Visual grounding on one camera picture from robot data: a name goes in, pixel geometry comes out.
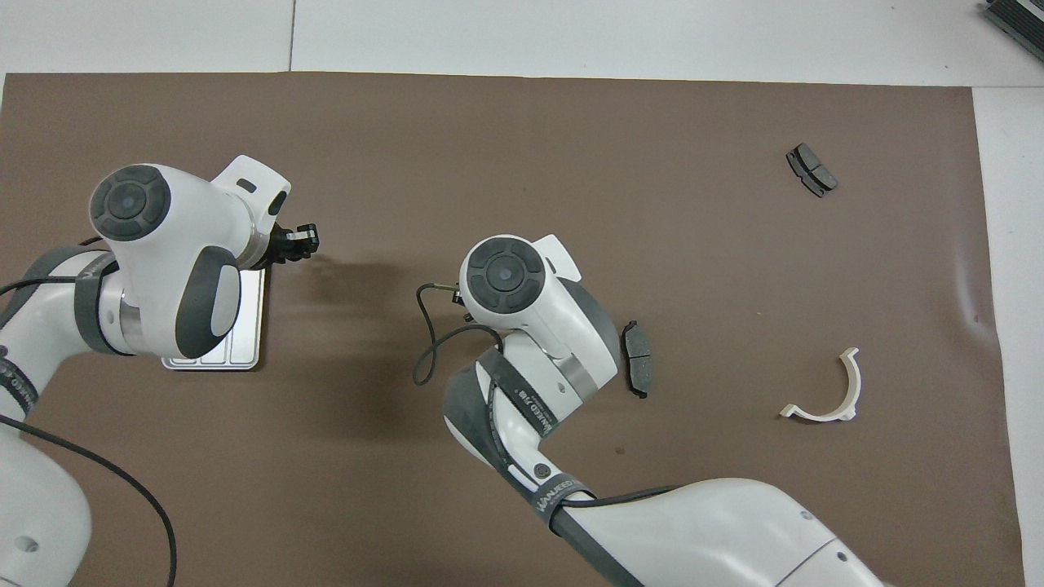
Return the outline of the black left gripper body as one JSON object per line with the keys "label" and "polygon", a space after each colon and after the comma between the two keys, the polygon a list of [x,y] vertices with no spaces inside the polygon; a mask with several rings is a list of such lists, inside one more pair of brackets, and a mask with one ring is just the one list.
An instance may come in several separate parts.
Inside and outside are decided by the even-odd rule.
{"label": "black left gripper body", "polygon": [[295,232],[294,229],[287,229],[287,227],[281,227],[280,224],[272,224],[268,245],[266,245],[262,257],[259,259],[260,271],[266,271],[272,264],[285,264],[287,261],[295,263],[298,260],[296,244],[295,238],[292,236]]}

